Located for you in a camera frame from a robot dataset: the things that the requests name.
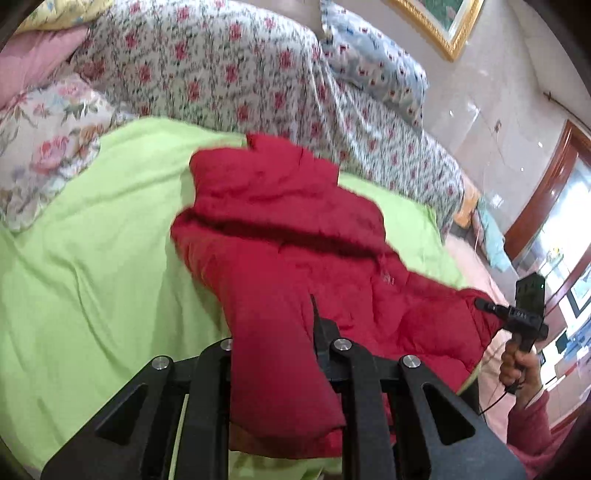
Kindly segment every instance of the handheld controller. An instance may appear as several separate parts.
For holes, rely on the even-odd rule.
[[[521,337],[519,350],[529,353],[536,342],[548,338],[548,325],[544,323],[545,278],[532,273],[515,284],[515,307],[497,305],[484,299],[476,299],[474,305],[483,312],[493,313],[503,321],[503,330]],[[519,383],[506,387],[515,395]]]

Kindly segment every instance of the floral pillow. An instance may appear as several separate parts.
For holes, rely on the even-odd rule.
[[[405,50],[363,18],[322,0],[325,38],[320,42],[335,75],[423,128],[427,74]]]
[[[0,218],[20,231],[96,157],[99,136],[134,116],[77,74],[23,91],[0,110]]]

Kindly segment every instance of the hand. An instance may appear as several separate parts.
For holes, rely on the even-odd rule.
[[[511,340],[505,344],[505,351],[501,355],[502,365],[499,380],[503,385],[512,385],[515,381],[521,384],[517,391],[516,408],[525,408],[528,403],[543,388],[542,378],[540,376],[540,359],[535,353],[525,353],[519,350],[521,338],[514,335]],[[517,368],[519,363],[524,370]]]

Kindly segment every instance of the red jacket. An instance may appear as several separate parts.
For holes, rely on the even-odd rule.
[[[500,322],[474,308],[482,292],[409,272],[378,207],[338,187],[335,165],[280,138],[248,143],[193,155],[195,204],[171,235],[232,331],[233,423],[267,455],[339,456],[340,435],[326,435],[344,418],[314,356],[311,294],[343,336],[374,355],[418,355],[453,390]]]

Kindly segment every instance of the green bed sheet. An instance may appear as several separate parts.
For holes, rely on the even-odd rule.
[[[198,355],[228,334],[214,295],[195,283],[170,241],[194,200],[198,148],[240,147],[237,134],[168,119],[104,136],[95,162],[31,229],[0,226],[0,435],[26,465],[47,460],[153,356]],[[409,268],[464,286],[431,210],[341,174],[374,200]],[[317,478],[337,460],[233,454],[233,479]]]

